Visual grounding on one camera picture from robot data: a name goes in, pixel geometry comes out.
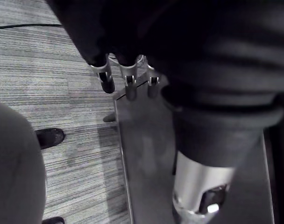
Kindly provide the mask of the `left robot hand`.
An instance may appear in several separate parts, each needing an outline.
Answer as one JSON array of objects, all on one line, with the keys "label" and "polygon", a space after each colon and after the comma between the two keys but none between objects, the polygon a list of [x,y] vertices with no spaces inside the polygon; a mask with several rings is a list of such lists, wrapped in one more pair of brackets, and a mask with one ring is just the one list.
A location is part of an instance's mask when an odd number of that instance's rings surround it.
[{"label": "left robot hand", "polygon": [[235,169],[275,128],[284,149],[284,0],[49,0],[103,90],[114,90],[107,58],[135,99],[136,59],[149,88],[172,111],[176,141],[173,207],[181,218],[222,206]]}]

